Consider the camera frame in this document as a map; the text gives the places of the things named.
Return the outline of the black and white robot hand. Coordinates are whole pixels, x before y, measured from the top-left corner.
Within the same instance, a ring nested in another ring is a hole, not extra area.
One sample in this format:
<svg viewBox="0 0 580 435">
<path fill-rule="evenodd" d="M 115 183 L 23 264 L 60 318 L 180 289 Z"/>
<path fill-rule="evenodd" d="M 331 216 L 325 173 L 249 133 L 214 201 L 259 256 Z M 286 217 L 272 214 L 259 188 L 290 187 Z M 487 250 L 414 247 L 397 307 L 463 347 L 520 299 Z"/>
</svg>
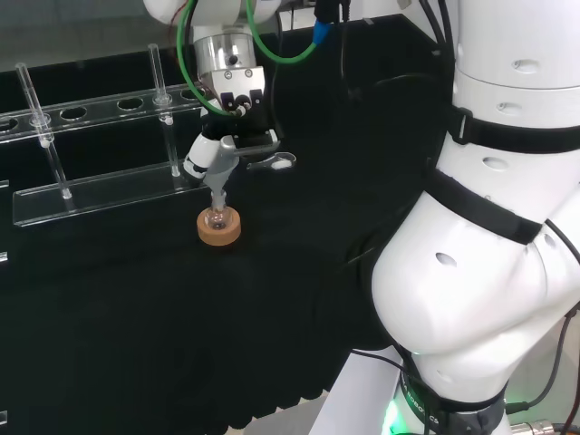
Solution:
<svg viewBox="0 0 580 435">
<path fill-rule="evenodd" d="M 202 180 L 220 154 L 233 157 L 271 155 L 280 147 L 275 123 L 264 93 L 252 90 L 235 97 L 225 92 L 226 112 L 216 113 L 218 101 L 201 110 L 201 132 L 193 141 L 183 169 Z"/>
</svg>

